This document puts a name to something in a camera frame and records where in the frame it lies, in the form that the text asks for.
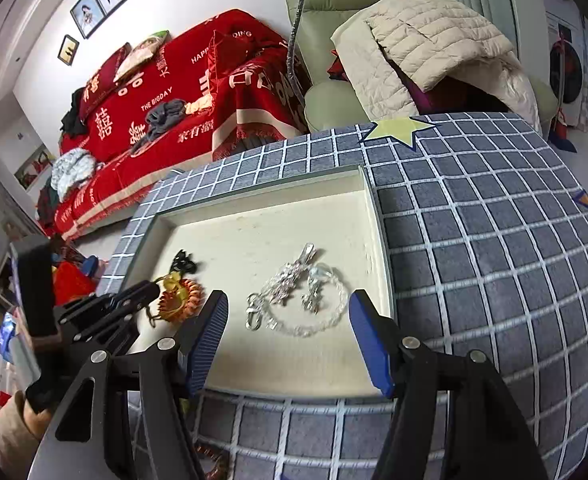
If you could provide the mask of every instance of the washing machine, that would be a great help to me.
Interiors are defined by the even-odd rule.
[[[565,91],[562,110],[568,126],[578,124],[583,99],[583,31],[547,12],[549,38],[549,85],[558,96],[561,77],[561,45],[565,40]]]
[[[561,37],[565,43],[565,91],[563,113],[568,126],[576,126],[583,99],[583,23],[581,11],[572,0],[543,0],[548,19],[549,85],[558,95],[560,82]]]

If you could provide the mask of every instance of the yellow star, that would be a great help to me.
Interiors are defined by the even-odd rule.
[[[429,130],[435,126],[434,124],[419,121],[410,117],[377,121],[374,125],[375,126],[363,139],[361,139],[360,142],[391,137],[398,142],[402,142],[413,151],[416,151],[416,133],[422,130]]]

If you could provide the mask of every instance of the black hair clip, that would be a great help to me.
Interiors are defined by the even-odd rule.
[[[180,272],[181,277],[183,277],[184,274],[196,274],[198,267],[190,259],[190,256],[188,256],[182,249],[178,251],[172,261],[170,272]]]

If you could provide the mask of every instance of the quilted jacket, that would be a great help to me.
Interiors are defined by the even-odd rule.
[[[372,121],[418,115],[387,57],[424,92],[453,77],[495,96],[541,133],[532,85],[514,46],[456,0],[381,0],[337,28],[332,41]]]

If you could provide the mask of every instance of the white tray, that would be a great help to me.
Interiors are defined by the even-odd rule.
[[[248,295],[296,260],[307,242],[318,249],[315,261],[337,269],[350,293],[364,288],[378,311],[391,317],[384,238],[361,168],[280,181],[159,215],[126,285],[167,273],[184,249],[198,262],[196,278],[206,292],[218,288],[228,295],[229,319],[206,383],[210,389],[298,398],[378,394],[347,313],[336,327],[309,338],[245,328]],[[286,306],[274,308],[281,319],[314,324],[336,306],[336,291],[324,286],[324,311],[303,312],[300,295],[306,289],[300,280]],[[152,329],[145,312],[137,321],[140,336],[130,352],[176,331],[163,321]]]

